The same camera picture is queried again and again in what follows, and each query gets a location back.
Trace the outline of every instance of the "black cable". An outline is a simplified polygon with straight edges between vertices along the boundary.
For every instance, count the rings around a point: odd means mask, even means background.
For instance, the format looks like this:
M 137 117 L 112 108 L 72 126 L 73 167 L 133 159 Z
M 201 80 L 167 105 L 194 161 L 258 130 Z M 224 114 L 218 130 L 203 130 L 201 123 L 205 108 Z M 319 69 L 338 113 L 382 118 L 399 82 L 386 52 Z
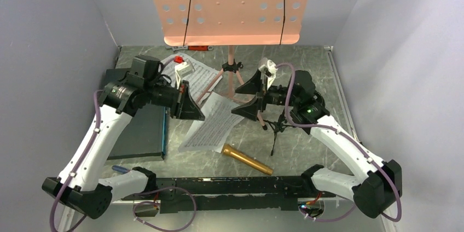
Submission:
M 122 79 L 119 79 L 118 82 L 122 82 L 123 80 L 125 80 L 128 73 L 129 73 L 129 71 L 126 71 L 126 72 L 124 73 L 124 77 L 123 77 Z
M 187 37 L 187 27 L 188 27 L 188 21 L 190 18 L 190 6 L 192 5 L 192 0 L 189 0 L 189 9 L 187 12 L 187 22 L 185 23 L 185 34 L 184 34 L 184 42 L 182 43 L 182 46 L 185 46 L 185 38 Z
M 156 70 L 158 71 L 158 73 L 155 73 L 154 78 L 148 80 L 148 85 L 153 86 L 159 81 L 159 79 L 163 75 L 162 73 L 164 71 L 164 67 L 165 66 L 164 66 L 164 64 L 162 62 L 158 62 L 158 66 L 156 67 Z
M 279 132 L 285 131 L 285 128 L 287 127 L 293 127 L 292 125 L 284 124 L 284 122 L 286 122 L 284 112 L 285 111 L 282 111 L 282 114 L 279 116 L 279 119 L 277 121 L 263 120 L 264 122 L 268 123 L 269 126 L 271 126 L 271 129 L 274 132 L 274 142 L 272 144 L 271 156 L 274 155 L 274 148 L 275 148 L 275 143 L 277 140 L 277 134 Z
M 283 36 L 283 28 L 285 27 L 285 0 L 283 0 L 283 22 L 282 22 L 282 31 L 280 32 L 280 42 L 279 45 L 282 44 L 282 36 Z

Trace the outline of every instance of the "black mounting bracket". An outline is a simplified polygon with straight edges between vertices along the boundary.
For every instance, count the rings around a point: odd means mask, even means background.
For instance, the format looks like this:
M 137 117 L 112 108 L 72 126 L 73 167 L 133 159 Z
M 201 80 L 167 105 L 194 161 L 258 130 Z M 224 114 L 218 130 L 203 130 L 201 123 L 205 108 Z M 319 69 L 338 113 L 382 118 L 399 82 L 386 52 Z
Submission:
M 242 62 L 236 63 L 235 59 L 234 59 L 234 64 L 232 64 L 232 65 L 229 64 L 229 62 L 226 62 L 226 63 L 222 64 L 222 70 L 225 71 L 225 72 L 237 73 L 237 71 L 239 69 L 242 69 L 242 68 L 243 68 Z
M 199 211 L 261 208 L 295 211 L 299 198 L 315 198 L 318 193 L 305 190 L 300 176 L 157 178 L 156 183 L 158 188 L 177 186 L 186 189 L 194 195 Z M 324 194 L 325 198 L 334 196 L 331 193 Z M 146 199 L 131 195 L 123 200 Z M 183 192 L 174 190 L 170 194 L 160 193 L 159 200 L 162 205 L 160 213 L 192 210 L 192 200 Z

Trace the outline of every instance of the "music stand tripod legs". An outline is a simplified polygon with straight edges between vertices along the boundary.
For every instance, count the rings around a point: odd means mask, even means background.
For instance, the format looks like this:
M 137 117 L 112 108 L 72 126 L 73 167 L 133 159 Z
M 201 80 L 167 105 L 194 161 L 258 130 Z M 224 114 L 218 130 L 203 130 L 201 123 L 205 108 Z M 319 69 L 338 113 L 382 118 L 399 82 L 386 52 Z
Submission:
M 237 76 L 237 79 L 239 80 L 240 84 L 243 85 L 245 82 L 243 81 L 242 76 L 240 75 L 240 72 L 239 72 L 239 69 L 242 68 L 242 67 L 243 67 L 243 65 L 240 62 L 239 63 L 235 62 L 235 59 L 234 59 L 234 46 L 229 45 L 229 56 L 228 56 L 227 63 L 224 63 L 222 65 L 222 69 L 213 78 L 213 80 L 210 82 L 210 84 L 203 90 L 203 92 L 201 92 L 200 96 L 196 99 L 196 102 L 200 103 L 200 100 L 203 98 L 203 96 L 205 96 L 205 94 L 207 94 L 209 92 L 210 88 L 213 87 L 213 85 L 216 83 L 216 81 L 221 77 L 221 75 L 224 72 L 229 72 L 229 90 L 228 90 L 227 97 L 229 97 L 230 99 L 235 100 L 235 101 L 244 102 L 243 100 L 239 100 L 239 99 L 234 98 L 235 90 L 234 90 L 233 73 L 235 73 L 235 75 Z M 252 96 L 247 95 L 247 98 L 248 98 L 248 100 L 251 100 Z M 259 120 L 259 123 L 261 124 L 261 127 L 264 130 L 267 130 L 268 127 L 264 123 L 263 117 L 261 117 L 261 114 L 259 112 L 258 112 L 258 120 Z

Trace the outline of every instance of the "red object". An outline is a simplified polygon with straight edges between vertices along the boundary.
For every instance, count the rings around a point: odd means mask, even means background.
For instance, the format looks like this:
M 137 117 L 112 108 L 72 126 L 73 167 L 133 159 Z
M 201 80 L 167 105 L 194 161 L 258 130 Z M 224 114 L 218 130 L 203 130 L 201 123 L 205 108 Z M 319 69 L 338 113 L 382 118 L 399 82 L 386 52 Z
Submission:
M 208 46 L 189 46 L 188 50 L 204 51 L 208 50 Z
M 184 59 L 182 57 L 180 57 L 180 56 L 176 56 L 176 57 L 174 57 L 174 62 L 182 63 L 182 62 L 184 62 Z
M 314 205 L 319 200 L 319 198 L 321 198 L 321 196 L 322 196 L 322 192 L 319 192 L 319 194 L 317 194 L 316 199 L 314 199 L 313 201 L 306 202 L 306 204 L 307 205 Z

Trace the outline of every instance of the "gold microphone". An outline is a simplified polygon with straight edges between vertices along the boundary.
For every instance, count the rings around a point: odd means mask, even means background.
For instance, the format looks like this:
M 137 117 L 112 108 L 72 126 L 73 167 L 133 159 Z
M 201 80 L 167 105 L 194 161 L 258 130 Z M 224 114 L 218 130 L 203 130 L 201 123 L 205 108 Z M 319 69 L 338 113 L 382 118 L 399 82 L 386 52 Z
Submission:
M 253 158 L 250 158 L 248 155 L 242 153 L 241 151 L 233 148 L 229 144 L 224 144 L 224 147 L 222 148 L 222 154 L 225 154 L 227 156 L 230 156 L 232 158 L 237 159 L 238 161 L 241 161 L 242 163 L 251 166 L 252 168 L 258 170 L 261 173 L 265 173 L 266 175 L 272 175 L 273 170 L 268 167 L 267 165 L 261 163 L 260 161 L 254 160 Z

